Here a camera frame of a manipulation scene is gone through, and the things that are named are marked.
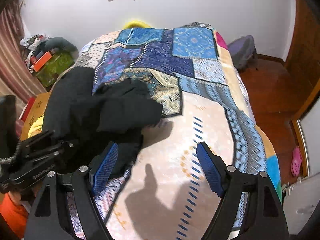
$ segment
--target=wooden door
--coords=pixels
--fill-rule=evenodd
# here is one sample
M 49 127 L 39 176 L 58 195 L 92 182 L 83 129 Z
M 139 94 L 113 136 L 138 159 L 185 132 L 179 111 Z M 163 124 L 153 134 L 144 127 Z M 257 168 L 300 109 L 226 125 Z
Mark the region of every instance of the wooden door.
M 320 78 L 320 25 L 304 0 L 296 0 L 296 20 L 285 67 L 305 100 Z

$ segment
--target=door frame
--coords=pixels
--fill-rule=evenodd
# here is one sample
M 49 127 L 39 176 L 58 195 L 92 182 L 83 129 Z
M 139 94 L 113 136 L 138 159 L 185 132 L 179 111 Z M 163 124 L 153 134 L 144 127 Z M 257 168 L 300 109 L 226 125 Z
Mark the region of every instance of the door frame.
M 303 136 L 303 131 L 301 129 L 300 120 L 305 117 L 305 115 L 309 112 L 309 110 L 313 107 L 315 102 L 319 99 L 320 96 L 320 79 L 312 90 L 311 94 L 308 96 L 307 100 L 304 102 L 302 107 L 298 110 L 298 112 L 292 117 L 291 122 L 294 128 L 294 131 L 297 136 L 298 145 L 300 148 L 300 152 L 302 155 L 302 175 L 304 177 L 310 175 L 309 169 L 309 159 L 306 141 Z

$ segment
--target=striped curtain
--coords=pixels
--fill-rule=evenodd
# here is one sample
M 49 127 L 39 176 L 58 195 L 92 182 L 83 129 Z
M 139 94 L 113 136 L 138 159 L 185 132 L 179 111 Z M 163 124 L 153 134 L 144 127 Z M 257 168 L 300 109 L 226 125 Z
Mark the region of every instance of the striped curtain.
M 20 46 L 23 37 L 19 0 L 12 0 L 0 14 L 0 96 L 16 96 L 17 117 L 30 97 L 46 92 L 24 64 Z M 23 122 L 17 121 L 18 134 L 22 125 Z

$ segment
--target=bed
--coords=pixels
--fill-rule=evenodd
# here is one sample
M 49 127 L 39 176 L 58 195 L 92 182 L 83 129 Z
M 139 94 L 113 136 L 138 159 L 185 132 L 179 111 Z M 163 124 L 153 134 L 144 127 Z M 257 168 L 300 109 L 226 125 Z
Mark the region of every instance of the bed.
M 92 93 L 103 83 L 139 79 L 164 106 L 161 122 L 143 130 L 136 163 L 95 197 L 114 239 L 202 237 L 220 198 L 196 157 L 200 141 L 242 172 L 267 171 L 281 199 L 275 151 L 255 123 L 225 41 L 210 25 L 112 32 L 85 45 L 78 66 L 95 68 Z M 75 233 L 85 239 L 72 193 L 68 203 Z M 243 193 L 233 230 L 241 226 L 245 203 Z

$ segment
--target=pink patch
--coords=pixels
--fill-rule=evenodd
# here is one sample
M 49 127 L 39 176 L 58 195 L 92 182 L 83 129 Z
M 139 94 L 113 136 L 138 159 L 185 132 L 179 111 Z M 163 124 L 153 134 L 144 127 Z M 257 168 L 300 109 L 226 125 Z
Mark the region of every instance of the pink patch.
M 228 49 L 226 42 L 218 32 L 216 32 L 216 36 L 217 36 L 217 44 L 222 48 Z

